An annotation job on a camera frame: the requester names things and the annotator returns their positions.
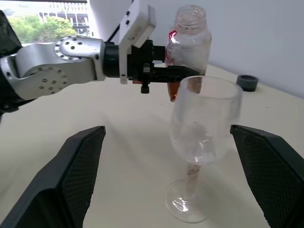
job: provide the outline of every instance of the glass base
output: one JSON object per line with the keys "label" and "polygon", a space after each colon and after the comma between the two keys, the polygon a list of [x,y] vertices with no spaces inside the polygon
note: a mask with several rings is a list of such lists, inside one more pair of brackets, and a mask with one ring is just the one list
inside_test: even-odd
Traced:
{"label": "glass base", "polygon": [[186,180],[178,180],[169,185],[166,206],[173,216],[181,221],[197,223],[204,221],[213,209],[212,198],[204,191],[195,191],[190,199],[185,199]]}

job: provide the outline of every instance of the black cable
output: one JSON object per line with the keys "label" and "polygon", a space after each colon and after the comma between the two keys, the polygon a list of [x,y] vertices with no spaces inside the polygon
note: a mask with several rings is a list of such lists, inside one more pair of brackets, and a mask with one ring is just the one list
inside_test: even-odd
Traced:
{"label": "black cable", "polygon": [[117,26],[117,28],[115,29],[115,31],[112,33],[112,35],[110,36],[110,38],[107,40],[107,42],[110,42],[112,39],[113,39],[113,37],[116,35],[116,33],[118,32],[118,30],[119,30],[119,25]]}

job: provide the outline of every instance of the white wall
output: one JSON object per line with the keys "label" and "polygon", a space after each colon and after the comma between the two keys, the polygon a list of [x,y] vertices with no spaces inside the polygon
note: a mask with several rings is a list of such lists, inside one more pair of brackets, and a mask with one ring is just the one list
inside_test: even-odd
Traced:
{"label": "white wall", "polygon": [[[107,39],[131,0],[90,0]],[[165,45],[177,9],[197,4],[212,33],[210,63],[304,97],[304,0],[148,0],[156,8],[151,39]]]}

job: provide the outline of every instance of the gray cap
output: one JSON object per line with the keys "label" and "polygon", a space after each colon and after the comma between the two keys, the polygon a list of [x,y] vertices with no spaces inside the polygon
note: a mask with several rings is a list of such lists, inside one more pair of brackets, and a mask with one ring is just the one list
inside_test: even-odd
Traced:
{"label": "gray cap", "polygon": [[237,77],[237,85],[242,87],[246,92],[253,92],[256,90],[258,78],[251,75],[239,75]]}

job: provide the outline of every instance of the red label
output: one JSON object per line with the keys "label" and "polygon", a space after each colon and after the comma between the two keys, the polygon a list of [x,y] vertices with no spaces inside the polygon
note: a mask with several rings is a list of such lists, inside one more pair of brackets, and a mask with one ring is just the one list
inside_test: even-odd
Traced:
{"label": "red label", "polygon": [[169,32],[169,39],[174,37],[176,35],[177,31],[173,30],[172,32]]}

